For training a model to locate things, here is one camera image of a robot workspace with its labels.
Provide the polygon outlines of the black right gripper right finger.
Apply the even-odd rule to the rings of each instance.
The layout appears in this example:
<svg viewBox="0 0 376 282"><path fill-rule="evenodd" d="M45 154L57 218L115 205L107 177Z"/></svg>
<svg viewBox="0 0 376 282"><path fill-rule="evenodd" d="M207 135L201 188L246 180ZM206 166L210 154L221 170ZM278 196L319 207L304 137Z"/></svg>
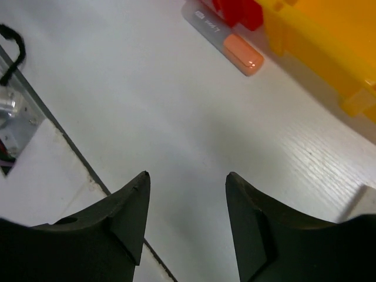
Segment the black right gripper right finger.
<svg viewBox="0 0 376 282"><path fill-rule="evenodd" d="M374 281L375 215L321 220L257 190L237 173L226 199L241 281Z"/></svg>

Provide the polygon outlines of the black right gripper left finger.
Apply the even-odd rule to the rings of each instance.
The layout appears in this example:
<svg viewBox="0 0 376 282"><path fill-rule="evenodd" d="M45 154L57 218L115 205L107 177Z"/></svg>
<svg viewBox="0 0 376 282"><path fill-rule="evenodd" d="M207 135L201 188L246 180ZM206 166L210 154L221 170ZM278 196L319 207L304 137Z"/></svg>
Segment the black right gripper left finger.
<svg viewBox="0 0 376 282"><path fill-rule="evenodd" d="M117 192L54 224L1 219L1 281L133 281L150 199L141 172Z"/></svg>

